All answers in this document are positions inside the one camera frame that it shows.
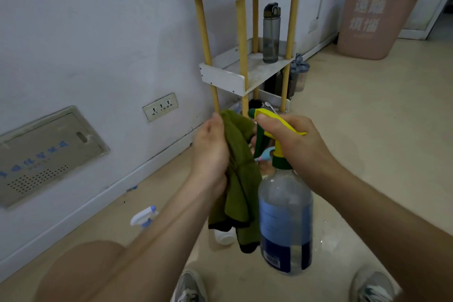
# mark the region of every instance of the metal access panel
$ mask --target metal access panel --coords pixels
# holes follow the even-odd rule
[[[4,134],[0,137],[0,206],[12,206],[108,152],[75,106]]]

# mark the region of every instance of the person's left hand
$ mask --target person's left hand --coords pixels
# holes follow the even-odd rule
[[[216,195],[221,195],[227,183],[225,171],[229,158],[222,117],[213,113],[195,135],[190,174],[204,186],[214,188]]]

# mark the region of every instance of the sneaker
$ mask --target sneaker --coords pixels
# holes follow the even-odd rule
[[[349,291],[350,302],[391,302],[394,297],[395,291],[388,277],[370,266],[357,271]]]
[[[184,270],[174,289],[172,302],[207,302],[207,293],[200,275]]]

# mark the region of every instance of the olive green towel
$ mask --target olive green towel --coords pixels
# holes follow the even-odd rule
[[[235,227],[241,251],[252,253],[260,244],[258,186],[261,173],[248,146],[255,123],[232,110],[224,110],[220,115],[230,150],[226,170],[228,183],[212,208],[208,226],[224,232]]]

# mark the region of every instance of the wooden pole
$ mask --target wooden pole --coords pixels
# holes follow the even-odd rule
[[[289,24],[288,24],[288,37],[286,39],[286,55],[285,59],[289,60],[293,56],[293,44],[294,37],[296,34],[296,21],[297,21],[297,8],[299,6],[299,0],[291,0],[291,8],[289,10]],[[285,112],[286,108],[286,96],[288,94],[288,79],[289,69],[291,64],[287,64],[283,69],[283,83],[282,83],[282,102],[280,111]]]
[[[253,52],[258,53],[258,1],[253,0]],[[260,88],[257,86],[253,90],[253,99],[258,99]]]
[[[246,0],[236,0],[237,37],[239,39],[239,67],[241,75],[245,78],[245,89],[249,88],[248,62],[247,62],[247,19]],[[249,98],[242,97],[242,116],[248,117]]]
[[[201,43],[203,45],[204,60],[207,65],[212,66],[211,49],[209,48],[209,38],[207,37],[206,18],[204,16],[203,0],[195,0],[195,9],[197,11],[198,27],[200,28]],[[217,87],[211,86],[212,101],[214,110],[219,113],[219,96]]]

